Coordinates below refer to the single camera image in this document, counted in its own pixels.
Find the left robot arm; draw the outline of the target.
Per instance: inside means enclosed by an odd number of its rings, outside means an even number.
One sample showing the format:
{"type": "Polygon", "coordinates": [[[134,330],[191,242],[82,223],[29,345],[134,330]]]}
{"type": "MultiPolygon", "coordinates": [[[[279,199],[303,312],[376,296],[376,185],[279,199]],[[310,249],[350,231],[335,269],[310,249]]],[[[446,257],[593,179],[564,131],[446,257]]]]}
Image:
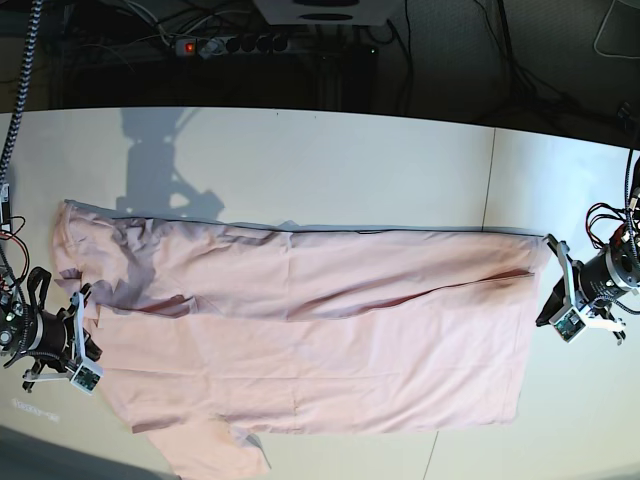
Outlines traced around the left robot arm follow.
{"type": "Polygon", "coordinates": [[[544,238],[562,269],[536,319],[536,326],[551,327],[570,343],[588,329],[612,333],[618,344],[626,340],[623,320],[614,307],[637,316],[639,312],[620,299],[639,292],[639,161],[627,158],[624,206],[614,208],[599,202],[587,211],[585,230],[597,250],[584,263],[571,258],[569,246],[549,234],[544,238]]]}

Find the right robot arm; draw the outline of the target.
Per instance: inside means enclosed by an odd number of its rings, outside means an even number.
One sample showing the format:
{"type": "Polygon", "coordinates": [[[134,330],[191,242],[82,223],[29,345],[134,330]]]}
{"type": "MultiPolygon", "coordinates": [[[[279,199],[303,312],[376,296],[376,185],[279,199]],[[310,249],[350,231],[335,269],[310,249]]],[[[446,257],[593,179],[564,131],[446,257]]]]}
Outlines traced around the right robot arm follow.
{"type": "Polygon", "coordinates": [[[23,254],[22,270],[15,274],[1,255],[1,354],[6,368],[31,358],[33,365],[22,376],[22,389],[30,393],[45,382],[67,381],[91,395],[103,376],[98,365],[102,350],[84,328],[84,313],[91,285],[75,291],[69,306],[53,314],[46,310],[52,275],[30,266],[26,243],[13,228],[14,216],[1,221],[1,241],[15,243],[23,254]]]}

